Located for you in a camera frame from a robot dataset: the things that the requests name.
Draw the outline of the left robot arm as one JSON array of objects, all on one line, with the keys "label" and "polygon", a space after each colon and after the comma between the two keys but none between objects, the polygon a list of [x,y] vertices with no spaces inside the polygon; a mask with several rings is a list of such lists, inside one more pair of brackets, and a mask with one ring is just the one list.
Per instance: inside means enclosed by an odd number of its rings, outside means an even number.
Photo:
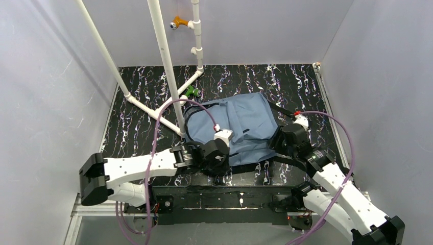
[{"label": "left robot arm", "polygon": [[224,174],[229,169],[229,143],[220,138],[205,144],[190,141],[164,151],[129,158],[104,158],[92,154],[79,170],[83,206],[107,200],[140,207],[148,203],[145,185],[133,181],[179,174]]}]

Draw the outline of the blue backpack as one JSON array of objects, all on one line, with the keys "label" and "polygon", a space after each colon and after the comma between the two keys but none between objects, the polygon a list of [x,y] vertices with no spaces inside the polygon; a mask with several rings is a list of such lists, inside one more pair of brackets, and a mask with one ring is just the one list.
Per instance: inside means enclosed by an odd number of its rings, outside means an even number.
[{"label": "blue backpack", "polygon": [[213,126],[217,123],[233,133],[229,141],[230,166],[262,162],[276,156],[268,147],[268,141],[277,131],[274,112],[294,114],[270,102],[260,92],[192,105],[184,110],[185,136],[187,140],[207,143],[214,138]]}]

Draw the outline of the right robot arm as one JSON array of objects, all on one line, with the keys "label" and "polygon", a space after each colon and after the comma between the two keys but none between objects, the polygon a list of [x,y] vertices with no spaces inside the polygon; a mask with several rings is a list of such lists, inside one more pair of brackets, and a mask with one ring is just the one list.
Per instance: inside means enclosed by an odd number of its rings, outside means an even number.
[{"label": "right robot arm", "polygon": [[308,209],[340,231],[351,244],[402,244],[405,224],[374,206],[322,148],[311,145],[299,124],[279,126],[269,141],[279,162],[295,166],[325,188],[325,195],[309,181],[291,194],[272,201],[276,211]]}]

